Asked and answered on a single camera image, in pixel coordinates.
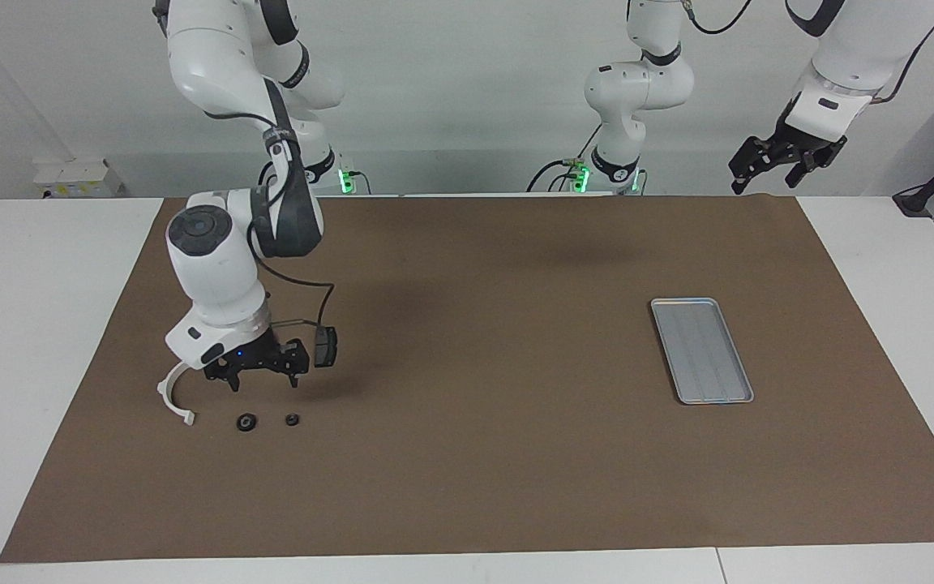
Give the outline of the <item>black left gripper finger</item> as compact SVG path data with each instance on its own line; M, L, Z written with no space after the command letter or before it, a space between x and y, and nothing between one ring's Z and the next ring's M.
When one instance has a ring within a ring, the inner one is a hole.
M774 168L773 159L769 152L770 144L759 137L749 136L729 162L729 170L733 182L731 191L734 195L742 195L748 184L755 177Z
M826 167L828 167L828 166L830 166L829 163L815 163L815 162L813 162L813 163L807 163L807 162L800 162L800 163L797 163L797 164L795 164L795 165L792 167L792 169L790 169L789 173L786 174L786 185L788 185L788 187L789 187L790 189L794 189L794 188L796 188L809 174L811 174L812 171L816 171L816 170L818 170L818 169L826 169Z

